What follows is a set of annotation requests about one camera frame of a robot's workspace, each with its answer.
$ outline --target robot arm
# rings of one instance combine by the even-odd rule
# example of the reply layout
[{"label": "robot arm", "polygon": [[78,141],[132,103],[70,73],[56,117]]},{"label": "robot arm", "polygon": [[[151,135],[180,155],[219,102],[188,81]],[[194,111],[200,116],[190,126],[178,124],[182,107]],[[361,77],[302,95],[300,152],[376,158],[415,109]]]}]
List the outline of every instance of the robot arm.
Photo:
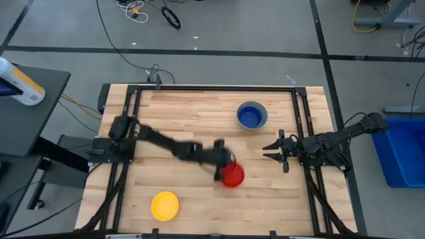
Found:
[{"label": "robot arm", "polygon": [[[134,128],[135,125],[139,126],[139,132],[136,135],[128,136],[129,129]],[[134,148],[136,140],[147,141],[169,150],[182,161],[216,166],[214,174],[214,180],[216,181],[222,179],[221,169],[232,163],[233,153],[224,147],[223,139],[217,139],[213,148],[204,149],[203,145],[197,141],[176,141],[167,137],[148,125],[141,124],[136,118],[115,117],[108,135],[112,139],[110,150],[118,155],[126,154],[127,150]]]},{"label": "robot arm", "polygon": [[360,122],[354,123],[336,132],[320,133],[294,141],[284,137],[284,131],[279,131],[279,139],[263,150],[281,149],[281,153],[265,153],[264,156],[284,164],[284,173],[289,172],[287,157],[299,157],[299,162],[305,166],[334,165],[344,172],[351,170],[351,163],[341,150],[341,143],[350,141],[364,133],[380,133],[387,129],[384,118],[378,113],[366,115]]}]

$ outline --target red cup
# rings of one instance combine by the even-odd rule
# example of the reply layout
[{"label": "red cup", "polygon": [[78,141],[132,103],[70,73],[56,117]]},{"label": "red cup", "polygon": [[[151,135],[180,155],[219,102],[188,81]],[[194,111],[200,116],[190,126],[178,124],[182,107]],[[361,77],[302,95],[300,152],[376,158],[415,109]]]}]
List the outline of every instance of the red cup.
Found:
[{"label": "red cup", "polygon": [[238,163],[230,163],[221,170],[223,180],[221,183],[228,188],[239,186],[244,181],[245,173]]}]

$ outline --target table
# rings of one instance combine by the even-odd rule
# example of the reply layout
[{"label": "table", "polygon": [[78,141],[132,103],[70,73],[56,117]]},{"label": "table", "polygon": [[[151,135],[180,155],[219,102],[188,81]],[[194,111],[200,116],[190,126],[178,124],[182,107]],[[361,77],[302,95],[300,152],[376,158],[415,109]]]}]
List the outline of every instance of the table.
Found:
[{"label": "table", "polygon": [[44,155],[69,167],[87,172],[87,160],[40,137],[70,78],[69,72],[18,66],[46,91],[43,101],[24,106],[11,97],[0,98],[0,154]]},{"label": "table", "polygon": [[[107,137],[114,117],[122,113],[127,86],[110,86],[100,137]],[[150,233],[152,228],[158,228],[159,233],[170,234],[267,235],[275,230],[278,235],[313,235],[303,167],[291,158],[290,172],[283,174],[282,165],[262,156],[262,148],[275,142],[279,129],[285,129],[287,135],[298,134],[292,96],[289,92],[266,92],[261,91],[266,88],[254,87],[257,91],[142,91],[138,111],[141,123],[175,139],[201,141],[205,147],[212,146],[218,137],[225,138],[225,145],[244,167],[246,178],[237,189],[226,189],[213,183],[213,176],[198,165],[178,161],[170,152],[150,143],[137,142],[118,232]],[[305,89],[315,133],[332,131],[323,88]],[[248,100],[260,102],[268,111],[268,121],[258,131],[246,131],[236,120],[238,106]],[[301,116],[307,136],[307,122]],[[104,163],[86,181],[76,228],[85,225],[104,200],[110,168],[110,164]],[[356,231],[344,174],[335,167],[322,167],[322,172],[329,204]],[[179,198],[179,213],[169,222],[157,221],[150,213],[150,202],[161,191],[171,191]],[[324,231],[318,202],[316,206]],[[108,228],[112,225],[114,207],[113,203]]]},{"label": "table", "polygon": [[398,0],[391,7],[391,11],[383,17],[357,17],[354,20],[356,25],[375,27],[380,24],[382,27],[413,27],[420,24],[419,19],[399,18],[400,14],[410,5],[414,0]]},{"label": "table", "polygon": [[35,208],[45,183],[51,183],[45,181],[49,178],[47,171],[50,170],[51,162],[43,160],[41,155],[84,173],[88,170],[85,158],[40,137],[66,87],[70,73],[26,66],[17,67],[40,84],[45,89],[46,96],[35,106],[24,106],[11,97],[0,97],[0,161],[10,163],[4,177],[0,179],[0,200],[4,200],[22,187],[6,201],[9,205],[9,214],[1,233],[4,233],[10,225],[37,169],[42,169],[44,173],[37,183],[28,209]]}]

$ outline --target concrete floor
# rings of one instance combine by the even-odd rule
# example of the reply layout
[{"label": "concrete floor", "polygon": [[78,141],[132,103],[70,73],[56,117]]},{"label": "concrete floor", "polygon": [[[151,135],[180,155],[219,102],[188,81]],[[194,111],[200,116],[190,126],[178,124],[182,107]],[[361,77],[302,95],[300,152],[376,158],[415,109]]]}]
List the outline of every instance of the concrete floor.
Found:
[{"label": "concrete floor", "polygon": [[[0,0],[0,21],[6,23],[0,27],[0,42],[3,42],[26,2]],[[404,56],[403,50],[396,46],[396,43],[400,44],[404,29],[355,33],[350,24],[354,6],[349,0],[316,2],[329,54]],[[421,13],[424,6],[423,1],[417,2],[411,15]],[[125,18],[115,1],[100,0],[108,32],[118,48],[193,50],[197,47],[198,50],[320,53],[308,0],[186,0],[181,5],[169,3],[169,7],[182,22],[180,31],[168,26],[160,13],[149,5],[143,8],[149,14],[149,21],[140,25]],[[359,7],[359,16],[375,15],[377,13],[372,7]],[[408,31],[407,39],[411,39],[415,29]],[[9,45],[111,47],[100,24],[94,0],[36,0]],[[5,51],[3,56],[25,66],[71,72],[65,92],[81,104],[92,107],[97,104],[103,83],[143,82],[146,79],[144,70],[128,65],[116,54]],[[126,57],[139,66],[151,67],[158,63],[175,75],[178,84],[290,85],[285,77],[289,74],[297,85],[323,86],[333,113],[322,60],[154,54],[127,54]],[[356,112],[381,112],[383,106],[409,105],[416,81],[425,70],[423,65],[332,60],[344,120]],[[162,79],[171,82],[166,74],[162,75]],[[416,102],[425,104],[425,96],[418,94]],[[68,102],[63,104],[70,106],[89,127],[99,128],[98,121]],[[42,136],[57,141],[61,134],[85,138],[94,136],[57,106]],[[388,187],[369,135],[353,140],[351,149],[368,234],[423,238],[425,189]],[[28,191],[23,205],[26,205],[32,190]],[[28,211],[23,206],[9,231],[37,222],[81,195],[81,189],[48,185],[41,197],[46,201],[46,208]],[[69,232],[74,228],[78,207],[76,204],[54,219],[18,235]]]}]

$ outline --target wooden tabletop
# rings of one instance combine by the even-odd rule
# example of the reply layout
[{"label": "wooden tabletop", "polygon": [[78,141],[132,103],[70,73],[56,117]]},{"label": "wooden tabletop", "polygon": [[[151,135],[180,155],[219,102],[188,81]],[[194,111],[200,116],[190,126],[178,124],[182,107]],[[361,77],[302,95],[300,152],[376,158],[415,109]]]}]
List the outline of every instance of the wooden tabletop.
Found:
[{"label": "wooden tabletop", "polygon": [[[111,85],[100,137],[107,137],[114,117],[122,113],[126,88],[126,84]],[[315,133],[333,131],[323,88],[306,89]],[[268,121],[258,131],[246,131],[237,122],[236,110],[246,101],[260,102],[268,111]],[[306,132],[301,98],[299,106]],[[244,167],[245,180],[236,189],[223,188],[199,165],[179,161],[150,143],[137,142],[119,232],[150,233],[152,228],[159,228],[159,233],[172,234],[267,235],[275,230],[278,235],[313,235],[303,168],[298,160],[289,159],[290,172],[283,174],[282,165],[262,156],[262,148],[275,142],[279,129],[297,135],[289,92],[144,90],[138,118],[165,135],[177,140],[195,139],[205,147],[223,137]],[[103,164],[88,178],[76,228],[86,224],[104,200],[110,167]],[[329,204],[348,228],[357,231],[344,174],[336,167],[322,167],[322,171]],[[161,191],[171,191],[179,198],[179,212],[169,222],[154,219],[150,212],[152,198]],[[324,232],[323,213],[316,204]],[[110,210],[109,227],[113,212]]]}]

